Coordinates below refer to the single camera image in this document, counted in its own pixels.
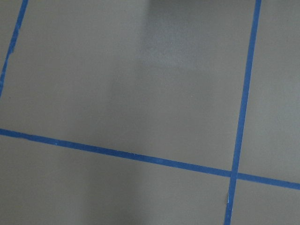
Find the cross blue tape line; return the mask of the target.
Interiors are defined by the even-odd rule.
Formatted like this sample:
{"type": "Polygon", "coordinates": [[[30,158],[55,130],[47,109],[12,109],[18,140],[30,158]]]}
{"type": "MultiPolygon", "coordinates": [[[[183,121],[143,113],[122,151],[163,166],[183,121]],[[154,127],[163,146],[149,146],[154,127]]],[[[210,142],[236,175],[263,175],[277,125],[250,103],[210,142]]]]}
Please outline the cross blue tape line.
{"type": "MultiPolygon", "coordinates": [[[[212,175],[216,175],[216,176],[222,176],[222,177],[229,178],[232,173],[231,171],[228,171],[228,170],[217,169],[217,168],[213,168],[213,167],[195,165],[195,164],[179,162],[179,161],[174,161],[174,160],[169,160],[169,159],[164,159],[164,158],[159,158],[159,157],[151,157],[151,156],[146,156],[146,155],[125,152],[125,151],[112,150],[112,149],[107,149],[107,148],[102,148],[102,147],[97,147],[97,146],[92,146],[92,145],[86,145],[86,144],[82,144],[82,143],[53,139],[53,138],[44,137],[44,136],[29,135],[26,133],[21,133],[21,132],[6,130],[6,129],[1,129],[0,134],[3,136],[25,139],[25,140],[37,142],[37,143],[44,143],[44,144],[55,145],[55,146],[60,146],[60,147],[64,147],[64,148],[70,148],[70,149],[74,149],[74,150],[93,152],[93,153],[109,155],[109,156],[118,157],[118,158],[126,158],[126,159],[135,160],[135,161],[141,161],[141,162],[146,162],[146,163],[174,167],[174,168],[195,171],[195,172],[200,172],[200,173],[207,173],[207,174],[212,174],[212,175]]],[[[250,181],[250,182],[256,182],[256,183],[262,183],[262,184],[272,185],[272,186],[277,186],[277,187],[282,187],[282,188],[289,188],[289,189],[296,189],[296,190],[299,190],[299,188],[300,188],[299,183],[288,182],[285,180],[271,179],[271,178],[266,178],[266,177],[261,177],[261,176],[255,176],[255,175],[246,174],[246,173],[238,173],[237,179],[250,181]]]]}

